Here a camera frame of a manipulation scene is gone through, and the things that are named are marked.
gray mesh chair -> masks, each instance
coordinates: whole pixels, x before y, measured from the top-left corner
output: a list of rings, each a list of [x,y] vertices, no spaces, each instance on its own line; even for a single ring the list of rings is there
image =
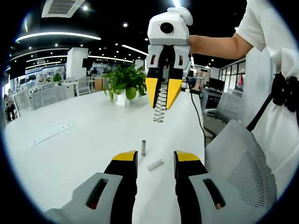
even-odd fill
[[[215,112],[215,119],[204,123],[204,128],[214,137],[231,119],[239,119],[242,94],[241,91],[232,89],[228,89],[226,93],[222,94]]]
[[[55,87],[55,83],[47,83],[47,84],[41,86],[42,90],[46,90],[46,89],[50,89],[50,88],[54,88],[54,87]]]
[[[65,86],[37,91],[32,94],[33,110],[62,101],[66,99]]]
[[[78,85],[77,85],[78,96],[91,93],[89,81],[90,81],[90,77],[82,77],[82,78],[78,79]]]
[[[18,117],[32,110],[32,105],[31,105],[31,101],[27,89],[14,94],[13,100],[14,100],[14,106],[17,110]]]
[[[234,185],[247,205],[263,211],[252,214],[257,218],[277,200],[275,179],[262,149],[252,133],[236,120],[230,120],[206,147],[205,167]]]

black strap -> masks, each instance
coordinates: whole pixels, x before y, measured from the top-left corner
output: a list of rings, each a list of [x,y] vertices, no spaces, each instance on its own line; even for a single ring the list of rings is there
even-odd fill
[[[256,116],[253,118],[251,123],[247,126],[248,131],[251,132],[256,127],[257,122],[261,118],[263,112],[266,110],[266,107],[271,102],[271,100],[273,100],[273,94],[272,93],[268,96],[268,98],[265,100],[264,104],[262,105],[261,109],[258,111]]]

spring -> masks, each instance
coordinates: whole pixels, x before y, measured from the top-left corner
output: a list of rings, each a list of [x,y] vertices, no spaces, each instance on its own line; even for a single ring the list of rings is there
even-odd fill
[[[161,166],[163,164],[164,164],[164,160],[159,160],[158,162],[155,162],[155,163],[149,165],[148,166],[148,170],[152,171],[153,169],[155,169],[155,168],[157,168],[157,167],[159,167],[159,166]]]
[[[163,115],[166,110],[166,99],[167,99],[167,90],[166,89],[159,89],[158,90],[158,97],[155,106],[155,118],[154,122],[161,123],[163,122]]]

computer monitor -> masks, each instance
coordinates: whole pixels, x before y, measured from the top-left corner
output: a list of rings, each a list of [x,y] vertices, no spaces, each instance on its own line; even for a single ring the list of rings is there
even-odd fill
[[[210,78],[210,80],[209,80],[209,87],[217,89],[217,90],[223,90],[223,88],[224,88],[224,81],[221,81],[221,80],[215,79],[215,78]]]
[[[25,81],[26,81],[26,79],[24,79],[24,78],[20,79],[20,85],[24,84]]]

person's arm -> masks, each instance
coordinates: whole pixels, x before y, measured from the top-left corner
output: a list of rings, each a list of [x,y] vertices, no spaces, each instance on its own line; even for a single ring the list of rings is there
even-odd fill
[[[239,59],[253,46],[237,33],[233,37],[190,36],[191,54],[201,54],[226,59]]]

